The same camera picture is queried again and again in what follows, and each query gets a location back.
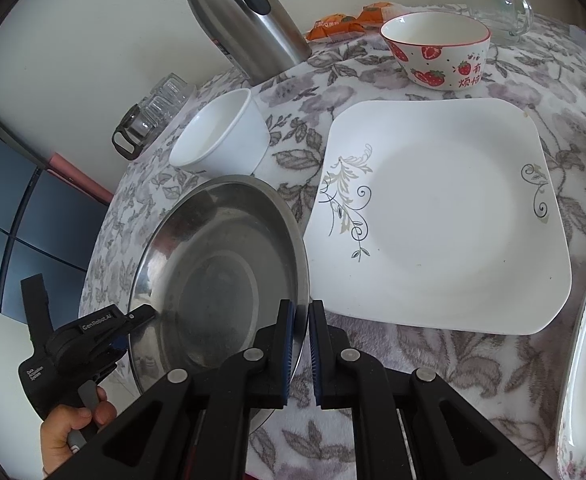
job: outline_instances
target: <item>tablecloth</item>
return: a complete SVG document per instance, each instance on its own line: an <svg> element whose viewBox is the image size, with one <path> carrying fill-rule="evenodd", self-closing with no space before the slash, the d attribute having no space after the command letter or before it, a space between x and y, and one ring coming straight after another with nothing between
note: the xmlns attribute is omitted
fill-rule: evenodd
<svg viewBox="0 0 586 480"><path fill-rule="evenodd" d="M456 12L459 7L445 6ZM216 96L247 86L237 70L198 89L181 126ZM303 230L313 207L331 122L370 99L436 100L491 96L528 110L542 142L570 250L570 297L531 336L486 335L396 326L329 314L355 348L390 368L436 370L548 474L557 477L554 439L559 390L572 328L586 288L586 51L568 27L537 16L516 46L492 45L482 81L462 92L410 82L383 40L371 34L313 47L313 55L252 88L271 134L255 175L278 190ZM80 314L110 303L126 311L135 270L154 229L202 177L173 168L169 153L181 128L165 132L132 162L108 208L90 261ZM438 168L446 177L447 168ZM127 358L116 370L135 389ZM308 346L291 384L289 405L249 439L247 472L260 480L355 478L350 412L315 406Z"/></svg>

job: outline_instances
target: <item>strawberry bowl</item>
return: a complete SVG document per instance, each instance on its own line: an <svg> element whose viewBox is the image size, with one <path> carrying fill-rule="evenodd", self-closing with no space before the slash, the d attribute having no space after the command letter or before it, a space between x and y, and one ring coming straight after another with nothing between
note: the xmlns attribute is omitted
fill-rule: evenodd
<svg viewBox="0 0 586 480"><path fill-rule="evenodd" d="M480 82L491 32L461 14L411 12L380 34L411 81L436 90L465 90Z"/></svg>

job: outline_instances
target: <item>silver plate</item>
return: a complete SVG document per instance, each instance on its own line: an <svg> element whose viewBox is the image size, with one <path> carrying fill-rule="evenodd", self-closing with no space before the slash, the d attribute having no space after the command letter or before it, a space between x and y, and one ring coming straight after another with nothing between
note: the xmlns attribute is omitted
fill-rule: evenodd
<svg viewBox="0 0 586 480"><path fill-rule="evenodd" d="M140 261L128 309L158 316L130 336L133 374L145 392L164 374L216 368L275 323L279 300L296 305L292 372L307 326L307 254L291 210L250 176L209 180L178 202ZM272 410L260 410L251 429Z"/></svg>

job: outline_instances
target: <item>strawberry print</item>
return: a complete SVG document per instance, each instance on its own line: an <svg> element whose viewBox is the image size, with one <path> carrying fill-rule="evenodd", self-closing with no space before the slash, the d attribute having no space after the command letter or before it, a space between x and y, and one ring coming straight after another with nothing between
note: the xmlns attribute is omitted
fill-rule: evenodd
<svg viewBox="0 0 586 480"><path fill-rule="evenodd" d="M409 61L408 57L402 49L398 47L395 43L388 42L388 46L391 49L391 52L395 57L397 57L400 61Z"/></svg>
<svg viewBox="0 0 586 480"><path fill-rule="evenodd" d="M471 65L467 61L463 61L458 65L458 72L462 75L469 75L471 73Z"/></svg>
<svg viewBox="0 0 586 480"><path fill-rule="evenodd" d="M412 68L411 73L428 86L440 86L444 83L444 73L439 70L429 70L429 72L424 73Z"/></svg>
<svg viewBox="0 0 586 480"><path fill-rule="evenodd" d="M439 57L442 53L441 46L423 46L422 47L422 57L424 59L435 59Z"/></svg>

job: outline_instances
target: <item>wall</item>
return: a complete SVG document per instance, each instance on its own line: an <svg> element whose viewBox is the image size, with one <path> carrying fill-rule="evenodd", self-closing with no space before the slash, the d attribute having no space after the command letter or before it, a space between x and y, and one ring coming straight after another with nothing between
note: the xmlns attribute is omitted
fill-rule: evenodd
<svg viewBox="0 0 586 480"><path fill-rule="evenodd" d="M307 30L321 16L380 0L281 1ZM530 2L579 21L575 0ZM0 118L44 156L59 152L115 190L126 161L110 134L124 112L169 72L201 82L227 67L186 0L20 0L0 27Z"/></svg>
<svg viewBox="0 0 586 480"><path fill-rule="evenodd" d="M41 420L28 402L17 374L33 355L28 327L0 314L0 464L11 478L39 480Z"/></svg>

